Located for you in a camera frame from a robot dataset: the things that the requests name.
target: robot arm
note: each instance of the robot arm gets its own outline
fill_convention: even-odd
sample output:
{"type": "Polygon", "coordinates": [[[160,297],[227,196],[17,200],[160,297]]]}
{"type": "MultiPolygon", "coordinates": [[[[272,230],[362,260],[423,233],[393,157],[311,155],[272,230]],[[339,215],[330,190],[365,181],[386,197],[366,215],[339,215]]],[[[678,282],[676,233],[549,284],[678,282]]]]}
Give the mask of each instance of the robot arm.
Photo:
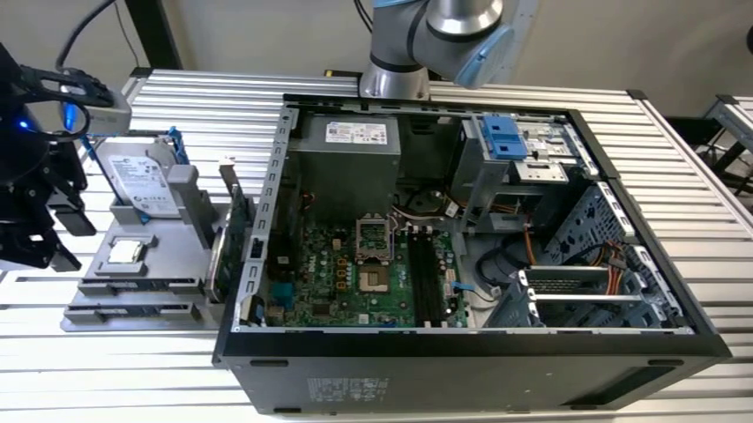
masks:
{"type": "Polygon", "coordinates": [[[51,211],[74,236],[96,233],[79,195],[87,181],[74,141],[103,128],[103,111],[122,103],[119,93],[83,71],[67,68],[61,74],[23,66],[0,44],[0,261],[80,269],[55,232],[51,211]],[[79,130],[41,131],[27,106],[49,101],[78,109],[79,130]]]}
{"type": "Polygon", "coordinates": [[[429,99],[429,72],[466,88],[497,73],[511,42],[502,0],[374,0],[363,97],[429,99]]]}

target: connector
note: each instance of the connector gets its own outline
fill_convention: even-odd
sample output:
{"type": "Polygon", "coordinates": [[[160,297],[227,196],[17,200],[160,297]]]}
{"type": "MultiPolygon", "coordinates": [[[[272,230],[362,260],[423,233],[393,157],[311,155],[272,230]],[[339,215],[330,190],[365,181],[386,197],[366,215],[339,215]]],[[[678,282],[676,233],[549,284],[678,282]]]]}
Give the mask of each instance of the connector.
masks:
{"type": "Polygon", "coordinates": [[[490,289],[491,298],[499,298],[502,296],[502,288],[493,286],[490,289]]]}

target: case label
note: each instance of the case label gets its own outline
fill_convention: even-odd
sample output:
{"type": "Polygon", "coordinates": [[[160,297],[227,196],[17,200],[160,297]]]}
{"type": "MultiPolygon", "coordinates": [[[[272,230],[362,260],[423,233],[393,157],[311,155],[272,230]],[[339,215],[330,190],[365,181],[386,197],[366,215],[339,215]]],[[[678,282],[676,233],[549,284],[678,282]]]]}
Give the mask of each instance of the case label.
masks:
{"type": "Polygon", "coordinates": [[[178,216],[160,164],[146,156],[112,155],[107,159],[134,207],[150,216],[178,216]]]}
{"type": "Polygon", "coordinates": [[[383,123],[330,122],[327,143],[387,145],[387,125],[383,123]]]}
{"type": "Polygon", "coordinates": [[[387,394],[389,385],[387,377],[311,377],[308,393],[315,403],[381,402],[387,394]]]}

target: open computer tower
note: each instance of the open computer tower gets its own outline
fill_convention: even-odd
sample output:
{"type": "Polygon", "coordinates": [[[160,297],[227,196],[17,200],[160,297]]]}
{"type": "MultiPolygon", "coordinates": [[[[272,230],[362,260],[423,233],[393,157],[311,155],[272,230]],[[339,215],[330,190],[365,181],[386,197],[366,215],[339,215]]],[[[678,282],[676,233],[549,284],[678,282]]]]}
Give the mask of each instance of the open computer tower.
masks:
{"type": "Polygon", "coordinates": [[[243,256],[260,413],[614,409],[729,356],[576,110],[287,95],[243,256]]]}

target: blue led light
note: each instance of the blue led light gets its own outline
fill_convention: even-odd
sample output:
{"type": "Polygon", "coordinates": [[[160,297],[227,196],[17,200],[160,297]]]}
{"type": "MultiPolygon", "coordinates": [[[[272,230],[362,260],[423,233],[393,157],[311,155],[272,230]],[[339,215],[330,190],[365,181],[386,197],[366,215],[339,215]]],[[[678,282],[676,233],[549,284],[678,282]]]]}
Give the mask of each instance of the blue led light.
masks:
{"type": "Polygon", "coordinates": [[[63,125],[67,130],[74,130],[75,118],[76,118],[78,108],[74,104],[65,103],[63,106],[63,125]]]}

